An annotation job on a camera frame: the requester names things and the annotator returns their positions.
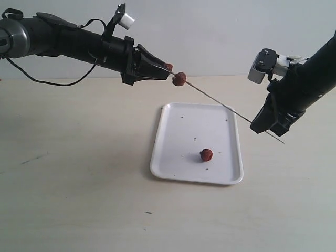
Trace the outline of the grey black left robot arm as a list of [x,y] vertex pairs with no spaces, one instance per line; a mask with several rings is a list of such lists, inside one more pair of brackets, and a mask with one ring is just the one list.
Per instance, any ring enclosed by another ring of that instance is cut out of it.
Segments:
[[66,56],[119,72],[122,82],[131,86],[142,80],[166,80],[172,71],[164,61],[142,45],[135,46],[133,38],[113,35],[117,24],[129,26],[124,7],[119,5],[112,20],[103,24],[102,34],[49,13],[25,18],[22,11],[8,8],[1,14],[1,58],[13,64],[14,58],[30,55]]

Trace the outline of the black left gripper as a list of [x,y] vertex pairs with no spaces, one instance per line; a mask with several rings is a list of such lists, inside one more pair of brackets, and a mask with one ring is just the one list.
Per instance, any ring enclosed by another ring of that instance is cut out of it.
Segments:
[[[133,86],[135,82],[141,80],[166,80],[170,75],[170,72],[167,70],[166,62],[159,59],[150,53],[144,46],[138,44],[134,46],[134,39],[125,36],[124,37],[124,57],[125,57],[125,66],[121,71],[120,75],[122,82]],[[139,54],[142,58],[146,59],[150,64],[157,66],[144,66],[140,67],[138,72],[138,61]]]

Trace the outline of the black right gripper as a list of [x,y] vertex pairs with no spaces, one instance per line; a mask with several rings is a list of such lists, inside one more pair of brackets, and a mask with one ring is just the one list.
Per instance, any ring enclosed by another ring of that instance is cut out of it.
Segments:
[[307,95],[304,89],[306,66],[294,64],[281,80],[273,80],[268,85],[269,94],[265,103],[250,124],[255,133],[270,130],[281,137],[304,115],[306,108],[302,103]]

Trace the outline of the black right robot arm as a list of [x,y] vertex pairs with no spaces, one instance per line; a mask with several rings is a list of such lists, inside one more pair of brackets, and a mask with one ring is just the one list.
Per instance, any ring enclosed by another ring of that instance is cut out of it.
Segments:
[[280,137],[335,87],[335,37],[311,57],[284,56],[262,49],[248,79],[260,84],[264,78],[269,81],[268,95],[250,128],[256,133],[270,130]]

